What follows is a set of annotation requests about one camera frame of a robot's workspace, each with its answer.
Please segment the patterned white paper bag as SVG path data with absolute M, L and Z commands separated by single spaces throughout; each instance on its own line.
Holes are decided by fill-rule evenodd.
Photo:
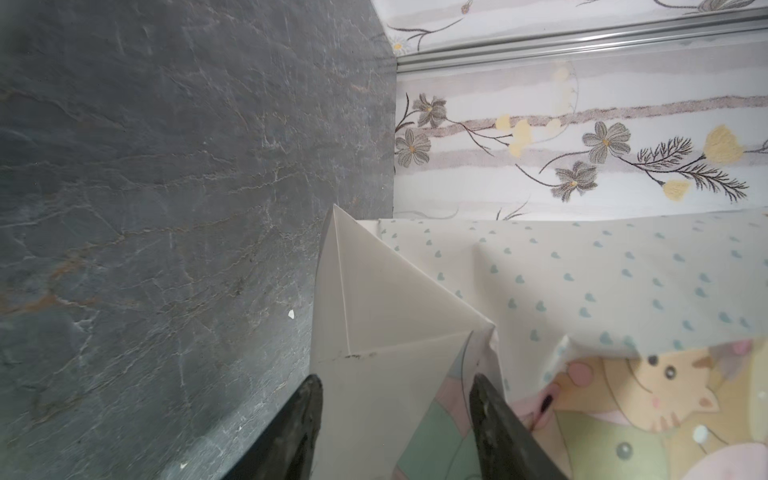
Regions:
M 767 475 L 767 214 L 327 220 L 316 479 L 477 479 L 484 374 L 569 479 Z

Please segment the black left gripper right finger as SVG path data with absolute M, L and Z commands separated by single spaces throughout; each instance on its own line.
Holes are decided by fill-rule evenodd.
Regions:
M 476 374 L 469 411 L 483 480 L 566 480 L 484 374 Z

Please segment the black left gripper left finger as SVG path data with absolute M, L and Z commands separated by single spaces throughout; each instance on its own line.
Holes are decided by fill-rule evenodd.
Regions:
M 309 479 L 322 410 L 322 382 L 310 374 L 223 479 Z

